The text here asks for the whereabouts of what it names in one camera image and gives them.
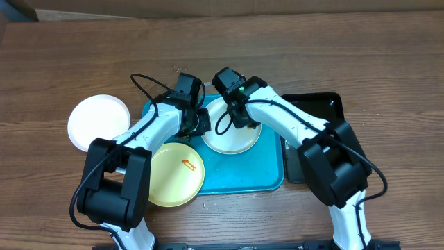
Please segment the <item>white plate with red stain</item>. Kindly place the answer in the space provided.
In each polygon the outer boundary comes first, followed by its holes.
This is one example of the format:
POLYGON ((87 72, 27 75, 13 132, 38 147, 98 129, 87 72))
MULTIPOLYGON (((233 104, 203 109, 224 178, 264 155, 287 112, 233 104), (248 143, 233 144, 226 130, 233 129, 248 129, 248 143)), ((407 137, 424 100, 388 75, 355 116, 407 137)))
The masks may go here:
POLYGON ((111 140, 130 127, 130 112, 120 99, 98 94, 82 100, 71 112, 67 133, 71 143, 87 151, 96 138, 111 140))

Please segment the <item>yellow plate with orange stain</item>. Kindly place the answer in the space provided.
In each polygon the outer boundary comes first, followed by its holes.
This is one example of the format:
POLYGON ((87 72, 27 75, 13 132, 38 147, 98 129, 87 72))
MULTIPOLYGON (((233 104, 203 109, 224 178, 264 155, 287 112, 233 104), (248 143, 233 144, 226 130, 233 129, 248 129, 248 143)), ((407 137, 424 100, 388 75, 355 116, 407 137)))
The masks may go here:
POLYGON ((196 150, 177 142, 163 144, 151 161, 148 200, 157 206, 176 207, 200 191, 205 166, 196 150))

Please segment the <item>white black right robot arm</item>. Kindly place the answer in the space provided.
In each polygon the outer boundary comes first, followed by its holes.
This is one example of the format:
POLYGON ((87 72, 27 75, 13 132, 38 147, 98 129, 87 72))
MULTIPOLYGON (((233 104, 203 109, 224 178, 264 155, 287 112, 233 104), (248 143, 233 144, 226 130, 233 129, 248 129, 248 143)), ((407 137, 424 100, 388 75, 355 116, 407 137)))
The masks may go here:
POLYGON ((364 201, 372 163, 351 125, 310 115, 256 76, 235 74, 214 87, 236 128, 265 124, 296 148, 306 184, 329 208, 336 247, 367 249, 364 201))

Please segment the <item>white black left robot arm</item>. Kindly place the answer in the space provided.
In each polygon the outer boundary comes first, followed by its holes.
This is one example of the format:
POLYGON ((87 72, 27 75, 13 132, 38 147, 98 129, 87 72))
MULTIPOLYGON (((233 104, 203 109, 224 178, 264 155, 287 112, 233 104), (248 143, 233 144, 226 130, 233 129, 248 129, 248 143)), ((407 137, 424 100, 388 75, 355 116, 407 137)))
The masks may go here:
POLYGON ((153 154, 171 136, 194 137, 210 130, 206 108, 195 101, 167 97, 128 131, 112 140, 96 138, 89 146, 83 175, 69 214, 79 228, 105 231, 116 249, 153 249, 154 235, 144 221, 153 154), (74 219, 78 211, 93 225, 74 219))

